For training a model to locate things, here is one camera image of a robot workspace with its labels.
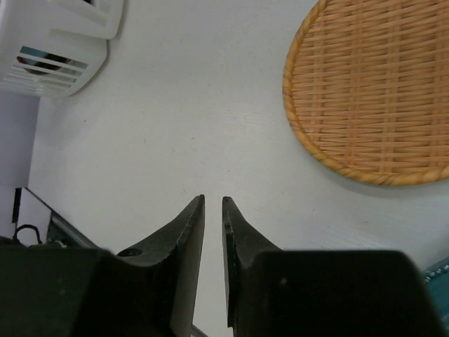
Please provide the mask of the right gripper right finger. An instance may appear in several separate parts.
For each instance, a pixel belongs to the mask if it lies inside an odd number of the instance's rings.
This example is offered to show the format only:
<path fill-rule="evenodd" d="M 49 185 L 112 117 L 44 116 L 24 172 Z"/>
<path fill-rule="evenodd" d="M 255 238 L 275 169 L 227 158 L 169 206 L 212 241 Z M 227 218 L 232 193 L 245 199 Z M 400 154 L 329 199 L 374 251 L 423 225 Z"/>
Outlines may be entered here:
<path fill-rule="evenodd" d="M 235 336 L 444 336 L 415 264 L 393 250 L 283 250 L 222 200 Z"/>

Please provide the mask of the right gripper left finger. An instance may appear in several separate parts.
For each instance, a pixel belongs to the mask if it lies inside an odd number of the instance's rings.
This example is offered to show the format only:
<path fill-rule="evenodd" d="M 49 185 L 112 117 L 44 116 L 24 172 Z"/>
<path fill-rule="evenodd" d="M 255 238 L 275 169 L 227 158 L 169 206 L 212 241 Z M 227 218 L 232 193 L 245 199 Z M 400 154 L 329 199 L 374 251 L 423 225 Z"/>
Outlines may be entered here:
<path fill-rule="evenodd" d="M 189 336 L 205 227 L 203 195 L 112 253 L 65 230 L 60 242 L 1 239 L 2 336 Z"/>

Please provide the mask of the teal scalloped round plate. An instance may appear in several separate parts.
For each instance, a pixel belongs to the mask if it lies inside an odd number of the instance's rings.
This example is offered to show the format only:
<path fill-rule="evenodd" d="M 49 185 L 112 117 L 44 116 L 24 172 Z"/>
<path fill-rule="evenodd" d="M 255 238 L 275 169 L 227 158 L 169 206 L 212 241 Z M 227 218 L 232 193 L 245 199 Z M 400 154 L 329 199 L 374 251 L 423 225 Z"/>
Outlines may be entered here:
<path fill-rule="evenodd" d="M 439 317 L 448 331 L 449 314 L 449 260 L 448 257 L 424 271 L 424 283 L 430 293 Z"/>

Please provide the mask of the orange woven round plate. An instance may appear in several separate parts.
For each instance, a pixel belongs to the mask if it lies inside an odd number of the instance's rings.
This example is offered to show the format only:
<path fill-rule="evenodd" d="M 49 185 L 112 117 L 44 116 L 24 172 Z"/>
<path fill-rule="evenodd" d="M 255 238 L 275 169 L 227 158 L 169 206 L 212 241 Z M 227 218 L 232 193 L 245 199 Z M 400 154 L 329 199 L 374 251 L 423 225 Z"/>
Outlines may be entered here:
<path fill-rule="evenodd" d="M 294 134 L 330 170 L 374 185 L 448 177 L 447 1 L 318 1 L 282 87 Z"/>

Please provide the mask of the dark teal square plate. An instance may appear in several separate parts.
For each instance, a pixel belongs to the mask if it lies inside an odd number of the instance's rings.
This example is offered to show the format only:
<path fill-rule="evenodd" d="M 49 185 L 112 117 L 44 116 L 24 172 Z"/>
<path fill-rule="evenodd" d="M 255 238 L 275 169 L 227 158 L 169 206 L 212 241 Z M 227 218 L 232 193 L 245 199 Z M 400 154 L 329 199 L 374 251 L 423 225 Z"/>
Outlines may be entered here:
<path fill-rule="evenodd" d="M 23 46 L 20 49 L 20 53 L 24 54 L 25 57 L 19 55 L 16 58 L 19 63 L 24 64 L 24 65 L 29 65 L 31 67 L 43 69 L 43 71 L 29 69 L 29 68 L 25 69 L 27 72 L 29 72 L 31 74 L 35 74 L 35 75 L 44 75 L 44 74 L 46 74 L 46 70 L 60 69 L 59 65 L 50 64 L 50 63 L 48 63 L 48 61 L 54 61 L 56 63 L 61 63 L 61 64 L 62 63 L 67 64 L 70 61 L 70 59 L 64 58 L 60 55 L 47 53 L 44 51 L 36 50 L 36 49 L 25 47 L 25 46 Z"/>

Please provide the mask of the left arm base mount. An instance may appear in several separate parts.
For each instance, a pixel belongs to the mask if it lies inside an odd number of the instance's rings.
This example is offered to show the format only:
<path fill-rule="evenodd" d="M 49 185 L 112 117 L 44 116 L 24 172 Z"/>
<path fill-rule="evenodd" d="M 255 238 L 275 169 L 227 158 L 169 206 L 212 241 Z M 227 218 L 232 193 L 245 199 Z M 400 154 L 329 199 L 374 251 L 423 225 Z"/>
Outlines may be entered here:
<path fill-rule="evenodd" d="M 24 246 L 95 248 L 96 245 L 27 188 L 15 191 L 12 239 Z"/>

